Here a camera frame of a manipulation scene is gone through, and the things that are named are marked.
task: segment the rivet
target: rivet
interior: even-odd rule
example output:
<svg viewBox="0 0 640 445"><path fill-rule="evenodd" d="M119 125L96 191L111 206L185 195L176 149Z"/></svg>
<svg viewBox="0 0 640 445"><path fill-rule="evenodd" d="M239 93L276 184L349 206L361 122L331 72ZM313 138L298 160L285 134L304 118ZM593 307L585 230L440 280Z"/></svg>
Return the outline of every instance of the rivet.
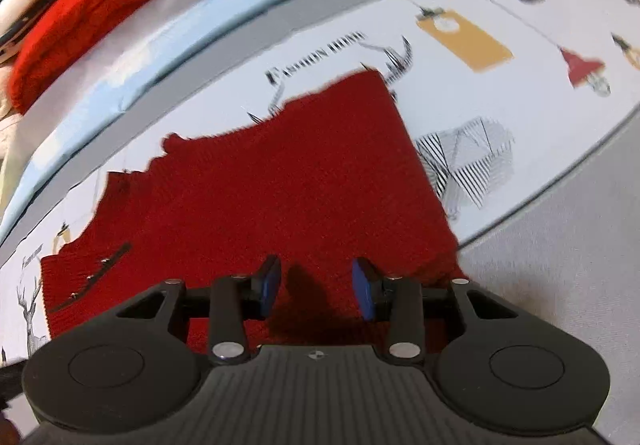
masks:
<svg viewBox="0 0 640 445"><path fill-rule="evenodd" d="M219 359L234 359L244 353L244 346L237 342L220 342L213 346L212 351Z"/></svg>
<svg viewBox="0 0 640 445"><path fill-rule="evenodd" d="M412 359L420 354L420 348L411 342L396 342L389 346L389 354L397 359Z"/></svg>

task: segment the red cloth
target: red cloth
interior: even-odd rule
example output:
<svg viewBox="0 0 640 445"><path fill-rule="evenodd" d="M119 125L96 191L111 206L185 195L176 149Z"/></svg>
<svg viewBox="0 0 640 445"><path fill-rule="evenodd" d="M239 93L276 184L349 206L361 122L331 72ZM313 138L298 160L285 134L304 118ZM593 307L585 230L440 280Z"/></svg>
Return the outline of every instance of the red cloth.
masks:
<svg viewBox="0 0 640 445"><path fill-rule="evenodd" d="M56 78L149 0L57 0L27 34L8 84L24 114Z"/></svg>
<svg viewBox="0 0 640 445"><path fill-rule="evenodd" d="M53 337L172 277L208 286L251 273L269 253L283 286L266 323L247 323L258 343L365 343L351 261L433 284L462 277L457 241L396 107L376 72L349 76L289 102L273 120L218 136L164 141L146 173L110 173L95 218L58 255L42 260ZM88 292L124 244L131 247ZM202 351L206 323L190 328Z"/></svg>

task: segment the folded red garment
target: folded red garment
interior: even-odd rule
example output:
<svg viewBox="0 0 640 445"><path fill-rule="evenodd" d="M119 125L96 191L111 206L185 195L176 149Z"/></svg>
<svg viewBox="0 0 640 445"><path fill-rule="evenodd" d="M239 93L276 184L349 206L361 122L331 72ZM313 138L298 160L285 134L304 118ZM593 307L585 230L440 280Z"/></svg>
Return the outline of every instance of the folded red garment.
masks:
<svg viewBox="0 0 640 445"><path fill-rule="evenodd" d="M247 323L250 343L366 343L377 332L358 313L354 257L431 284L462 275L457 241L376 72L252 128L171 135L164 149L146 173L110 173L85 232L43 258L53 337L165 279L204 287L276 253L283 287L270 319ZM191 348L203 351L206 338L206 323L192 322Z"/></svg>
<svg viewBox="0 0 640 445"><path fill-rule="evenodd" d="M149 0L57 0L25 37L8 90L24 114L101 38Z"/></svg>

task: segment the gray surface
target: gray surface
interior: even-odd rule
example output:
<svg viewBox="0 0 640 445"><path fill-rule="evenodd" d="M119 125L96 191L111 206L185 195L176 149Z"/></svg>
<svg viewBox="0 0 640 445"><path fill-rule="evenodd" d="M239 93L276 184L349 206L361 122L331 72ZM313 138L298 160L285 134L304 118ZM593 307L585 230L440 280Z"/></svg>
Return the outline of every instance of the gray surface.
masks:
<svg viewBox="0 0 640 445"><path fill-rule="evenodd" d="M312 360L308 354L325 356ZM370 346L264 346L218 367L183 409L153 426L94 437L42 425L24 445L602 445L581 429L557 437L504 436L444 405L414 367L394 367Z"/></svg>
<svg viewBox="0 0 640 445"><path fill-rule="evenodd" d="M460 251L475 281L601 354L611 390L596 429L629 445L640 442L639 147L636 114L564 179Z"/></svg>
<svg viewBox="0 0 640 445"><path fill-rule="evenodd" d="M191 94L240 62L283 40L293 31L371 0L289 0L234 30L188 60L149 90L127 114L75 155L33 200L0 247L5 263L67 191L100 167L117 150Z"/></svg>

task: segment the deer print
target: deer print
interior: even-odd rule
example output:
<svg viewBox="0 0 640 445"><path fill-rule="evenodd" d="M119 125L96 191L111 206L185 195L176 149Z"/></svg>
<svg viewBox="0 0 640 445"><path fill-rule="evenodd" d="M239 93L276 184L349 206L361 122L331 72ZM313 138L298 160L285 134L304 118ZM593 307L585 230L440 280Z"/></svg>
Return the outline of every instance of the deer print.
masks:
<svg viewBox="0 0 640 445"><path fill-rule="evenodd" d="M22 294L20 294L20 287L16 287L16 293L18 294L18 304L22 307L22 313L24 314L24 320L27 322L27 353L29 357L36 352L38 348L41 348L47 343L47 337L36 337L33 334L33 316L36 313L36 298L40 293L42 287L42 281L34 278L34 289L31 294L31 302L27 307L26 300L24 299L24 288L22 288Z"/></svg>
<svg viewBox="0 0 640 445"><path fill-rule="evenodd" d="M411 69L411 66L414 63L414 50L405 37L402 37L404 54L398 53L391 47L374 46L373 44L366 44L364 42L358 42L358 44L365 49L380 51L384 53L388 58L388 62L386 63L388 72L386 72L386 75L382 75L387 86L390 86L391 84L399 80L407 71ZM362 66L367 70L372 69L364 64ZM267 80L269 81L271 86L276 89L273 98L271 99L271 102L267 107L267 111L269 111L269 118L273 118L280 111L280 107L278 104L280 103L282 95L284 94L284 78L280 71L275 68L267 71L265 73L265 76L267 77ZM395 100L396 92L390 91L390 94ZM259 118L258 116L255 116L250 112L247 112L247 114L254 123L262 123L264 121L264 118Z"/></svg>

